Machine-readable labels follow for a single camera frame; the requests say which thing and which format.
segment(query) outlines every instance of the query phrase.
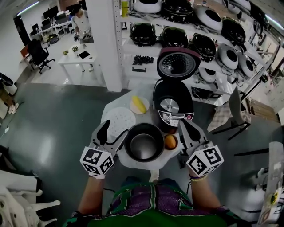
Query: gray floor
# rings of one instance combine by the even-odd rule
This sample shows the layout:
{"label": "gray floor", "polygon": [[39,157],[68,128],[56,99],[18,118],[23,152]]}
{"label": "gray floor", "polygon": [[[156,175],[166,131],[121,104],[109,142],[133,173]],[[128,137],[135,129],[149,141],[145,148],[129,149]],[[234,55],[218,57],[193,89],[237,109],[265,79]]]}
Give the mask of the gray floor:
{"label": "gray floor", "polygon": [[[80,201],[88,177],[79,158],[100,123],[104,106],[126,92],[118,94],[100,87],[48,84],[25,84],[19,88],[16,100],[23,103],[15,115],[5,118],[0,135],[7,125],[10,130],[0,144],[9,147],[12,161],[18,169],[33,171],[43,181],[45,201],[59,199],[62,202],[59,207],[50,209],[51,215],[59,219],[57,226],[61,226],[76,210]],[[214,107],[195,102],[194,110],[193,121],[206,129]],[[282,128],[275,122],[253,117],[247,131],[227,141],[234,132],[208,134],[225,159],[222,167],[210,174],[209,181],[222,204],[241,217],[254,220],[256,217],[244,212],[256,210],[261,205],[261,193],[253,191],[251,176],[261,167],[267,167],[268,154],[233,155],[267,148],[271,141],[282,142]],[[148,180],[150,173],[126,168],[118,162],[108,172],[105,187],[118,190],[127,176]],[[161,170],[160,177],[176,180],[183,190],[186,190],[189,181],[187,170],[179,169],[176,158]],[[104,192],[104,211],[112,196],[112,192]]]}

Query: fluorescent light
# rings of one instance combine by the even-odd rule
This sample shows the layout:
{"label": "fluorescent light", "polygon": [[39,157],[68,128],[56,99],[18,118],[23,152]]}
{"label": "fluorescent light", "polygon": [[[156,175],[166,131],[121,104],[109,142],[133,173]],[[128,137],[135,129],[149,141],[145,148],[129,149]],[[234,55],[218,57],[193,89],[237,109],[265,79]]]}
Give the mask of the fluorescent light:
{"label": "fluorescent light", "polygon": [[279,28],[281,28],[281,30],[284,30],[284,28],[278,22],[276,22],[274,19],[272,19],[270,16],[268,16],[267,14],[265,14],[265,16],[268,19],[272,20]]}
{"label": "fluorescent light", "polygon": [[39,3],[39,1],[37,1],[37,2],[34,3],[33,5],[30,5],[28,8],[26,8],[26,9],[24,9],[23,11],[19,12],[19,13],[17,14],[17,16],[18,16],[18,15],[21,15],[23,12],[26,12],[28,9],[32,8],[33,6],[35,6],[35,5],[38,4],[38,3]]}

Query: bracelet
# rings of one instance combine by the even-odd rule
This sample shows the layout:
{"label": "bracelet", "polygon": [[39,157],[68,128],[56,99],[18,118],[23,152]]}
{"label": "bracelet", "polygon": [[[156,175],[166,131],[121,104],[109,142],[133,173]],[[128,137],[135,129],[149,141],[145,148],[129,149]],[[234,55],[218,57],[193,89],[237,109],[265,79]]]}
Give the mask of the bracelet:
{"label": "bracelet", "polygon": [[205,175],[205,176],[202,176],[202,177],[199,177],[199,178],[190,178],[190,180],[192,182],[198,182],[198,181],[202,181],[204,180],[205,178],[207,178],[208,175]]}

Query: rice cooker control panel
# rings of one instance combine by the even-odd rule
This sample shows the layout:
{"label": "rice cooker control panel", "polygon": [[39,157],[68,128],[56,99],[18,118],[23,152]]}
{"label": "rice cooker control panel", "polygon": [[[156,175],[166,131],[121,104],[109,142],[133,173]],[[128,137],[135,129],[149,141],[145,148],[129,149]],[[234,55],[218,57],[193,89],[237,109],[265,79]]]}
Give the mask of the rice cooker control panel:
{"label": "rice cooker control panel", "polygon": [[160,118],[168,125],[177,127],[181,119],[192,121],[194,113],[170,113],[159,110]]}

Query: person in white shirt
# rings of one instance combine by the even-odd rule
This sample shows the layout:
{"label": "person in white shirt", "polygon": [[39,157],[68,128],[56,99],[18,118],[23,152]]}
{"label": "person in white shirt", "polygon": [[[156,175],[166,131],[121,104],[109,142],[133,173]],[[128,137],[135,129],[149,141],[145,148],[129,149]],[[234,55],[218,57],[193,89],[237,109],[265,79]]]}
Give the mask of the person in white shirt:
{"label": "person in white shirt", "polygon": [[[72,25],[75,28],[75,32],[79,33],[80,44],[82,43],[93,43],[94,39],[92,37],[91,26],[89,22],[88,12],[82,9],[81,4],[75,4],[73,11],[71,13],[73,16],[71,19]],[[77,41],[78,36],[74,36],[74,41]],[[90,64],[89,72],[94,70],[93,65]]]}

